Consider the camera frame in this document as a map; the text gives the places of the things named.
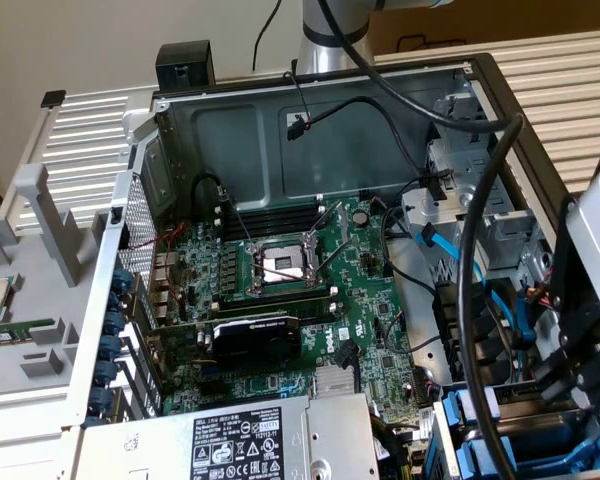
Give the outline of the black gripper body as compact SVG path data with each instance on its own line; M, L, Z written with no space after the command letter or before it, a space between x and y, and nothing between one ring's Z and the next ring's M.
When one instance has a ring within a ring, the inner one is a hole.
M600 405L600 234L584 217L585 198L562 202L549 283L557 333L535 370L547 402L570 395L580 405Z

